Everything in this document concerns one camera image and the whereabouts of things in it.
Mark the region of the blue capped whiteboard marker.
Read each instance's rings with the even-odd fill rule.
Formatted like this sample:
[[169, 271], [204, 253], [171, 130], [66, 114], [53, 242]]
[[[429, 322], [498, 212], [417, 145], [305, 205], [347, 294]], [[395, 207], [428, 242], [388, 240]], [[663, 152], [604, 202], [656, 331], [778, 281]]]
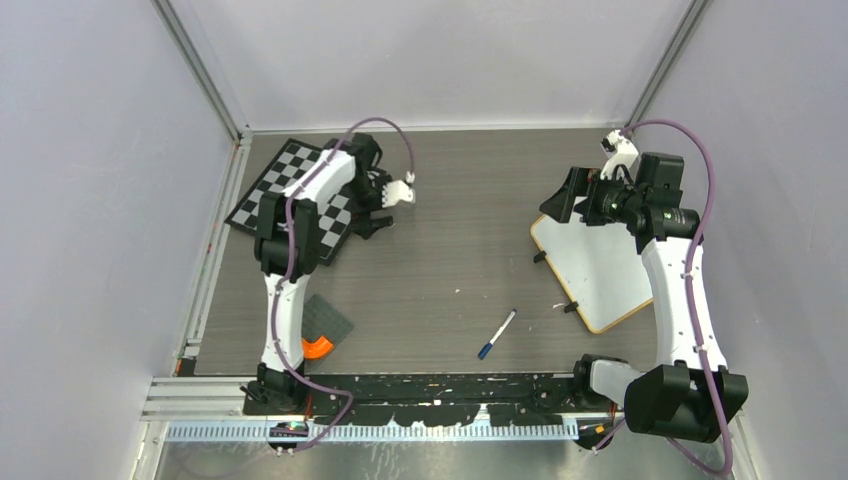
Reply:
[[491, 349], [494, 347], [498, 339], [503, 335], [505, 330], [509, 327], [509, 325], [513, 322], [515, 317], [517, 316], [517, 310], [515, 308], [511, 309], [507, 314], [506, 318], [499, 325], [494, 334], [490, 337], [490, 339], [481, 347], [481, 349], [477, 353], [477, 358], [479, 360], [484, 360], [486, 356], [489, 354]]

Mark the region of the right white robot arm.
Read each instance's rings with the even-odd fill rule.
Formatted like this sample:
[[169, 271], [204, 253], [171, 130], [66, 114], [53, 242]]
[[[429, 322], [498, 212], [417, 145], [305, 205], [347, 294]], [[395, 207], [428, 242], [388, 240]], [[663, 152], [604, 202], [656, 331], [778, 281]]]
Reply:
[[573, 167], [541, 213], [565, 224], [620, 224], [633, 238], [647, 273], [658, 334], [656, 362], [640, 373], [627, 361], [584, 355], [575, 365], [571, 397], [584, 410], [607, 400], [621, 407], [635, 432], [712, 443], [749, 395], [747, 378], [729, 370], [715, 338], [699, 276], [706, 217], [681, 207], [684, 160], [646, 153], [636, 174], [606, 177]]

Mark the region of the black white chessboard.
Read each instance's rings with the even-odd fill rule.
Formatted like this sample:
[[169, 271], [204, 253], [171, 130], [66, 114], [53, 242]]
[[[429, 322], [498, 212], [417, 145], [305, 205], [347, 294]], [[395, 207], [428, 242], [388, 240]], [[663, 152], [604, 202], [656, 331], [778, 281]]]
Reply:
[[[259, 201], [268, 191], [281, 192], [304, 176], [321, 156], [322, 149], [297, 139], [289, 139], [261, 174], [236, 202], [225, 219], [231, 227], [253, 236], [258, 222]], [[345, 186], [319, 209], [322, 233], [318, 262], [330, 266], [351, 234], [352, 191]]]

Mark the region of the aluminium frame rail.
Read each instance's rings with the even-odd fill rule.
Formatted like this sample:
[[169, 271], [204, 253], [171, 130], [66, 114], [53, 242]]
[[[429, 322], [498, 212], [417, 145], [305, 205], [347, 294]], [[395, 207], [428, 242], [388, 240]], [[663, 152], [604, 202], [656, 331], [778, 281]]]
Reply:
[[241, 381], [235, 377], [197, 377], [193, 367], [202, 346], [230, 231], [226, 218], [238, 200], [252, 140], [253, 133], [247, 131], [236, 142], [214, 203], [209, 232], [201, 244], [201, 263], [194, 280], [185, 330], [175, 353], [175, 364], [170, 374], [151, 381], [142, 408], [143, 421], [217, 418], [236, 413], [241, 399]]

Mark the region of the orange curved block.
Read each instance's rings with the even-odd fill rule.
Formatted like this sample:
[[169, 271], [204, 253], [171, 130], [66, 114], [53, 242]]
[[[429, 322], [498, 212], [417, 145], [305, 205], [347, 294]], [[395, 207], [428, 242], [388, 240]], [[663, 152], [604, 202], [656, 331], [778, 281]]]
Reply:
[[335, 344], [326, 336], [319, 336], [316, 340], [301, 339], [301, 346], [305, 360], [317, 361], [327, 357], [334, 349]]

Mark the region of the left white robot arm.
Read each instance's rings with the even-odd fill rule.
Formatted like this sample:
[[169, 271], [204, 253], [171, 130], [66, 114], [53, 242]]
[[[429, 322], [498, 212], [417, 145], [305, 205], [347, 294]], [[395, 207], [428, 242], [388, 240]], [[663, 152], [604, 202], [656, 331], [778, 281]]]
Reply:
[[351, 228], [363, 239], [392, 225], [386, 209], [396, 183], [379, 167], [376, 139], [356, 133], [332, 139], [311, 159], [274, 169], [273, 183], [254, 202], [254, 257], [267, 288], [266, 340], [252, 400], [284, 414], [298, 412], [307, 398], [302, 345], [305, 295], [321, 251]]

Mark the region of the yellow framed whiteboard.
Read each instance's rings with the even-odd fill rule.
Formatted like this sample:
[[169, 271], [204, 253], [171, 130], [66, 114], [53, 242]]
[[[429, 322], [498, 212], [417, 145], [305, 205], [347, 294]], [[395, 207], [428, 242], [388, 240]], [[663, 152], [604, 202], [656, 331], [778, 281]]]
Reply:
[[586, 328], [601, 334], [653, 303], [635, 240], [620, 223], [587, 226], [541, 215], [530, 227], [538, 261], [551, 268]]

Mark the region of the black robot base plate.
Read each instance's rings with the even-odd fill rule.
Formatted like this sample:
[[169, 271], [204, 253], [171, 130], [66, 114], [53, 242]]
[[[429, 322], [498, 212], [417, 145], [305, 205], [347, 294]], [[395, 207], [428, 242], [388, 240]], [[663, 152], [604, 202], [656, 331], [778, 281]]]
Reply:
[[610, 421], [622, 408], [578, 385], [569, 373], [315, 374], [311, 386], [287, 379], [242, 386], [246, 415], [295, 415], [327, 426], [467, 426], [478, 416], [496, 427], [545, 426], [566, 414]]

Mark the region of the grey studded baseplate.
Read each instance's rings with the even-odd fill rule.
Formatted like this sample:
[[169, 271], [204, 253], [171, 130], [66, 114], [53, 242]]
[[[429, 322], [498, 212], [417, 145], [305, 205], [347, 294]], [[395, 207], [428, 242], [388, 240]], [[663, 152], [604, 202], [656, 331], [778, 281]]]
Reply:
[[305, 303], [302, 338], [316, 340], [323, 335], [337, 347], [354, 329], [354, 323], [319, 294]]

